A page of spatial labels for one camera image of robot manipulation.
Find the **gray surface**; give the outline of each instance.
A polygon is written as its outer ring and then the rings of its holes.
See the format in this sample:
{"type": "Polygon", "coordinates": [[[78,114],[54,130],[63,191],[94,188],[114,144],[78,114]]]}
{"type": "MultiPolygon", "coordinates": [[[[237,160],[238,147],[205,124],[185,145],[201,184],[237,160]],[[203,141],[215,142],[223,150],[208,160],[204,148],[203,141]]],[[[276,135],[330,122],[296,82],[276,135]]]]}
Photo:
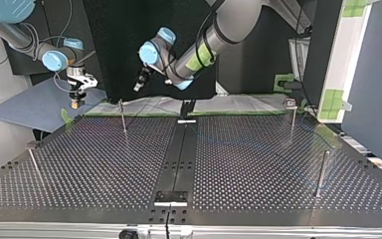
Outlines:
{"type": "MultiPolygon", "coordinates": [[[[70,89],[66,81],[58,81],[63,89],[70,89]]],[[[61,110],[65,109],[74,118],[86,113],[105,98],[101,90],[88,92],[86,106],[79,110],[70,107],[69,94],[57,88],[53,79],[49,79],[0,105],[0,120],[19,125],[53,132],[65,124],[61,110]]]]}
{"type": "MultiPolygon", "coordinates": [[[[245,115],[245,114],[277,114],[285,110],[285,95],[259,96],[226,96],[214,97],[211,100],[200,100],[195,104],[191,116],[203,114],[245,115]]],[[[126,116],[173,116],[178,117],[181,112],[182,101],[171,98],[154,97],[143,98],[123,104],[126,116]]],[[[101,103],[86,113],[89,116],[121,116],[119,106],[101,103]]]]}
{"type": "Polygon", "coordinates": [[[374,3],[343,129],[382,158],[382,1],[374,3]]]}
{"type": "Polygon", "coordinates": [[[40,174],[26,155],[0,169],[0,222],[382,228],[382,171],[326,126],[298,117],[290,134],[291,115],[175,120],[127,119],[126,138],[120,118],[81,119],[35,152],[40,174]],[[189,192],[188,207],[160,214],[152,198],[170,188],[189,192]]]}
{"type": "Polygon", "coordinates": [[[175,187],[192,185],[187,224],[382,227],[382,171],[324,125],[298,117],[291,136],[290,124],[291,115],[199,118],[194,175],[175,187]]]}
{"type": "Polygon", "coordinates": [[[227,96],[197,101],[191,114],[268,114],[285,111],[285,95],[227,96]]]}
{"type": "Polygon", "coordinates": [[[0,169],[0,220],[145,224],[175,119],[85,118],[0,169]]]}

